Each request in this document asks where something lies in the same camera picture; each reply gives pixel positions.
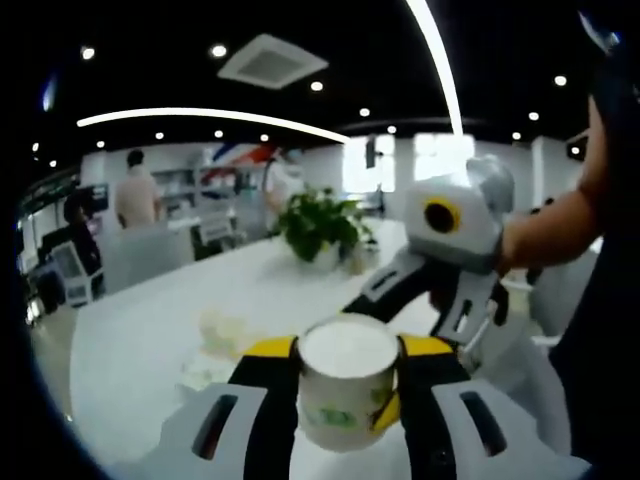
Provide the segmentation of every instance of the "ceiling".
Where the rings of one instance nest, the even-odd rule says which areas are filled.
[[[329,142],[308,134],[239,120],[156,117],[78,128],[91,115],[148,107],[200,107],[294,120],[348,135],[450,131],[436,68],[404,0],[180,2],[153,10],[41,11],[25,42],[27,144],[20,159],[26,184],[55,169],[79,165],[97,150],[162,142]],[[587,125],[587,92],[599,55],[582,32],[572,2],[429,0],[458,93],[465,132],[511,142],[540,134],[567,139]],[[255,36],[268,33],[329,65],[282,90],[217,77],[225,62]],[[223,44],[224,58],[210,48]],[[95,49],[83,60],[82,46]],[[558,87],[554,77],[564,75]],[[55,78],[52,108],[42,93]],[[309,85],[320,81],[321,92]],[[371,115],[359,116],[369,108]],[[529,120],[531,111],[540,119]],[[32,143],[39,149],[32,152]]]

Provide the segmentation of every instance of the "white robot part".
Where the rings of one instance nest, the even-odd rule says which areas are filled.
[[[476,273],[495,266],[504,215],[513,209],[511,172],[496,158],[472,158],[465,170],[416,182],[404,223],[411,252]]]

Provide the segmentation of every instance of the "green leaves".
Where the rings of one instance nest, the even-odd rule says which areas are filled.
[[[357,202],[336,200],[331,188],[321,191],[308,188],[292,196],[278,218],[276,230],[284,234],[295,254],[306,262],[315,259],[325,241],[339,243],[349,251],[362,236],[372,236],[362,223]]]

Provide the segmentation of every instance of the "person in white shirt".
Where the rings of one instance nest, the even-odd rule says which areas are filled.
[[[116,214],[122,228],[152,225],[160,218],[161,203],[158,187],[149,172],[144,169],[144,154],[133,150],[127,156],[129,176],[118,185]]]
[[[269,231],[275,226],[278,215],[286,208],[289,199],[304,192],[302,167],[294,160],[294,155],[295,152],[281,150],[265,172],[264,197]]]

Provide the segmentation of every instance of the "mug rim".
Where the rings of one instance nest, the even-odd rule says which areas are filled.
[[[314,367],[313,365],[311,365],[311,363],[308,361],[308,359],[305,356],[304,353],[304,343],[305,340],[308,338],[309,334],[322,326],[328,325],[330,323],[338,323],[338,322],[345,322],[345,323],[361,323],[361,324],[366,324],[369,327],[374,327],[376,328],[378,331],[381,331],[385,334],[386,337],[388,337],[389,340],[391,340],[393,342],[393,344],[395,345],[395,349],[396,349],[396,354],[393,356],[393,358],[391,359],[391,361],[386,364],[383,368],[380,368],[374,372],[368,373],[367,375],[349,375],[349,376],[344,376],[344,377],[336,377],[330,374],[327,374],[325,372],[322,372],[320,370],[318,370],[318,368]],[[332,317],[326,318],[324,320],[320,320],[319,322],[313,324],[312,326],[310,326],[308,329],[306,329],[304,331],[304,333],[302,333],[302,335],[300,335],[298,337],[298,340],[296,342],[297,344],[297,350],[298,350],[298,355],[300,357],[300,360],[302,362],[302,366],[303,368],[309,368],[312,371],[314,371],[315,373],[317,373],[318,375],[322,375],[324,377],[327,378],[331,378],[334,380],[357,380],[357,379],[363,379],[363,378],[369,378],[375,375],[379,375],[383,372],[386,372],[387,370],[389,370],[390,368],[392,368],[394,366],[394,364],[397,362],[398,357],[401,353],[401,349],[400,349],[400,343],[399,343],[399,339],[396,335],[394,335],[392,332],[389,331],[389,329],[387,329],[386,325],[381,323],[379,320],[370,317],[368,315],[364,315],[361,313],[339,313],[337,315],[334,315]]]

